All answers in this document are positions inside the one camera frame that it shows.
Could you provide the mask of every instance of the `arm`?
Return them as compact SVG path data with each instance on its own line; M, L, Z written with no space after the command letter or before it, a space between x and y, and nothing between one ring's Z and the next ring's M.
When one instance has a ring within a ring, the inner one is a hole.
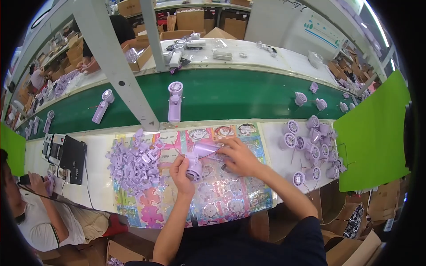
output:
M318 211L308 197L269 166L260 163L239 138L224 139L220 142L228 145L228 147L220 148L218 153L223 153L232 159L232 161L225 160L226 166L231 171L241 176L256 177L265 182L300 220L309 216L318 218Z
M169 265L176 256L182 240L186 218L195 186L186 177L189 161L178 156L170 167L170 175L178 188L178 197L169 218L154 246L153 262Z
M49 196L47 195L45 184L43 183L41 176L30 172L28 172L28 176L31 183L31 189L34 190L35 193L48 198ZM59 242L64 241L68 238L69 232L61 216L59 215L58 210L50 199L44 197L40 198L44 207L46 208L47 216L49 217L50 222L52 223L52 226L58 235Z

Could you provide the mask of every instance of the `cardboard sheet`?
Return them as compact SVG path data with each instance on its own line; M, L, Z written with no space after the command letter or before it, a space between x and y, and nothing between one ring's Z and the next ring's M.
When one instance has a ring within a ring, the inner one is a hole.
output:
M338 146L339 155L345 165L352 163L340 174L340 191L379 186L409 173L403 144L409 101L405 80L397 70L375 93L334 122L337 145L344 143Z

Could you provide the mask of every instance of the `metal support pillar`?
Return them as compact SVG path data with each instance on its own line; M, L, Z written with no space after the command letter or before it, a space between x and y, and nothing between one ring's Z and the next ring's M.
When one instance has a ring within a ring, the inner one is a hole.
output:
M102 0L74 0L74 18L102 71L147 131L159 122L130 69Z
M139 0L141 4L142 15L144 17L145 29L148 35L148 41L151 45L155 66L157 71L167 72L168 67L164 63L163 49L160 44L160 35L158 34L157 17L155 16L154 4L152 0Z
M369 78L366 83L364 84L364 86L357 92L357 96L361 97L361 94L368 88L368 86L370 86L374 80L376 80L377 78L377 73L374 73L371 78Z

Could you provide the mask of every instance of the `left hand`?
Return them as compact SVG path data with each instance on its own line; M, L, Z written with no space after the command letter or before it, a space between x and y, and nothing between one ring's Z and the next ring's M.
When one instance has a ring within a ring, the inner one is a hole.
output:
M194 184L186 177L186 170L189 166L188 158L178 156L170 167L170 176L178 188L178 195L184 195L192 199L195 194Z

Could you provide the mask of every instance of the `cartoon sticker sheet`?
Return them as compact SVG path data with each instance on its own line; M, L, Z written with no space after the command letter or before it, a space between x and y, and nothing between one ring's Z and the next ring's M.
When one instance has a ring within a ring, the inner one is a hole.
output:
M237 124L190 129L170 129L155 135L144 135L154 142L160 138L166 145L161 151L161 183L140 195L128 196L114 182L117 210L126 215L133 227L162 228L177 197L177 188L169 167L177 156L191 151L196 141L214 143L222 138L238 137L266 163L259 128L256 124ZM131 145L132 138L125 139ZM202 158L203 178L195 183L196 193L187 217L186 227L205 226L247 217L250 213L272 207L272 190L253 177L231 173L218 154Z

